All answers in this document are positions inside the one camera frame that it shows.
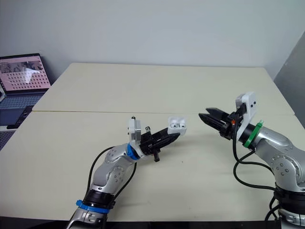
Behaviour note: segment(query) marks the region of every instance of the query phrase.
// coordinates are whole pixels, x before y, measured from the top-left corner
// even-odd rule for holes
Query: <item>green ring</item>
[[[248,140],[245,142],[244,147],[248,148],[248,146],[251,144],[251,142],[253,141],[253,139],[257,136],[258,131],[260,128],[262,128],[263,126],[263,121],[261,120],[259,123],[256,124],[254,130],[252,131],[252,133],[250,134]]]

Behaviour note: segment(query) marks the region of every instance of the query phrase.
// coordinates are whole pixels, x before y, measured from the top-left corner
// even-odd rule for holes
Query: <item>robotic arm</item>
[[[274,174],[274,197],[279,202],[282,228],[294,228],[292,224],[305,227],[305,151],[296,148],[284,135],[263,127],[262,121],[250,124],[257,106],[253,92],[240,95],[235,102],[236,112],[228,114],[207,108],[209,114],[199,117],[222,137],[228,140],[235,137],[244,147],[255,150]]]
[[[128,167],[137,160],[149,155],[159,161],[160,149],[175,141],[186,131],[185,120],[181,118],[169,119],[169,127],[155,134],[150,128],[141,135],[141,122],[133,116],[129,120],[129,143],[110,147],[104,162],[97,168],[83,201],[78,200],[78,208],[74,212],[66,229],[69,228],[101,228],[107,219],[107,213],[113,208],[118,188],[124,181]]]

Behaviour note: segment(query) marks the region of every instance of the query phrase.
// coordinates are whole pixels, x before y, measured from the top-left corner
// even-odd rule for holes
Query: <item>laptop keyboard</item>
[[[26,106],[34,106],[39,96],[6,97],[0,103],[0,109],[24,109]]]
[[[15,131],[3,131],[0,132],[0,150],[4,147],[4,145],[8,142],[10,137],[13,135]]]

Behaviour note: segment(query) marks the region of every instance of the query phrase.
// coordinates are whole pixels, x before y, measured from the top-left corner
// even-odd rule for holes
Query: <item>laptop screen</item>
[[[44,92],[51,87],[38,53],[0,57],[0,84],[6,94]]]

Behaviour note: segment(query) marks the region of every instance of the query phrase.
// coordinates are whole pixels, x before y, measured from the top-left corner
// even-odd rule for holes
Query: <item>laptop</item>
[[[0,57],[0,125],[14,125],[51,87],[39,53]]]

